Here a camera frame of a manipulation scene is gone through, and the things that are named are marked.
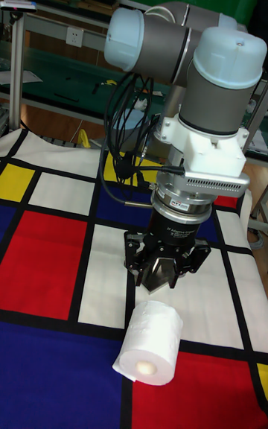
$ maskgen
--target toilet paper roll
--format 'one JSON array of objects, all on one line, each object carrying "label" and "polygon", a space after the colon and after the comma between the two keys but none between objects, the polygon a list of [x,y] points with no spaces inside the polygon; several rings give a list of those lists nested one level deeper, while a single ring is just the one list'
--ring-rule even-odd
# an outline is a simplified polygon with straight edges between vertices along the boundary
[{"label": "toilet paper roll", "polygon": [[113,369],[132,381],[154,386],[169,383],[175,373],[182,326],[176,310],[165,303],[139,303]]}]

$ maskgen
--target electrical outlet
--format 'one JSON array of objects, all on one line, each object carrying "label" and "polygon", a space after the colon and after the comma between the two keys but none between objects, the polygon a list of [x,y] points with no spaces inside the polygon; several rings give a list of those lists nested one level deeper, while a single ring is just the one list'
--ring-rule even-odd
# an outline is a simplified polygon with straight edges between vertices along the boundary
[{"label": "electrical outlet", "polygon": [[83,29],[76,27],[68,27],[66,35],[66,43],[74,47],[82,47]]}]

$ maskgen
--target red square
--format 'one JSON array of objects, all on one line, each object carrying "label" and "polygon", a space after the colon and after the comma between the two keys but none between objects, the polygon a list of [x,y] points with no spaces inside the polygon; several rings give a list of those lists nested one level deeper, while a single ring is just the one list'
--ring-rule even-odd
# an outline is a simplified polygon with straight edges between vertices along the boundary
[{"label": "red square", "polygon": [[132,429],[264,429],[244,361],[179,353],[166,386],[133,384]]},{"label": "red square", "polygon": [[236,197],[224,197],[219,196],[214,201],[214,204],[216,206],[224,206],[224,207],[232,207],[233,209],[236,209],[237,206],[237,198]]},{"label": "red square", "polygon": [[0,265],[0,308],[68,319],[86,222],[25,212]]}]

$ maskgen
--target white square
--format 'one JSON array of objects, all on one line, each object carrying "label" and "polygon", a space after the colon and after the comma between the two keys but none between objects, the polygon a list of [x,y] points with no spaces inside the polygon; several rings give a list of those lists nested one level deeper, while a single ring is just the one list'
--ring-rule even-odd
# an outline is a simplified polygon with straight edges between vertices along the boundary
[{"label": "white square", "polygon": [[171,290],[168,285],[148,294],[137,287],[135,303],[156,300],[173,306],[183,321],[182,339],[243,348],[225,267],[212,249],[197,273],[187,273]]},{"label": "white square", "polygon": [[96,225],[78,321],[124,328],[126,297],[124,230]]},{"label": "white square", "polygon": [[29,204],[89,215],[94,186],[91,182],[42,173]]},{"label": "white square", "polygon": [[252,348],[268,352],[268,300],[254,257],[229,252]]},{"label": "white square", "polygon": [[250,249],[240,218],[234,212],[217,211],[226,245]]},{"label": "white square", "polygon": [[12,131],[11,133],[2,136],[0,139],[0,157],[8,155],[12,146],[15,145],[17,139],[19,139],[22,130]]},{"label": "white square", "polygon": [[55,144],[47,143],[47,141],[33,133],[28,133],[14,157],[35,166],[95,178],[100,162],[100,151],[56,146]]}]

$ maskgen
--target mondrian pattern cloth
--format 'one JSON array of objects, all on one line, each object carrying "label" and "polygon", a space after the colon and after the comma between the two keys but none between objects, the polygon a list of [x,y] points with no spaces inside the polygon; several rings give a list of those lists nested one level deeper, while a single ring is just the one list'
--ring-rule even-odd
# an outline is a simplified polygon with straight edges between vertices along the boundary
[{"label": "mondrian pattern cloth", "polygon": [[[268,301],[249,195],[217,199],[199,230],[210,256],[149,296],[124,268],[123,235],[143,232],[150,210],[111,201],[98,151],[18,130],[0,139],[0,160],[0,428],[267,429]],[[151,298],[184,322],[163,387],[112,369],[133,308]]]}]

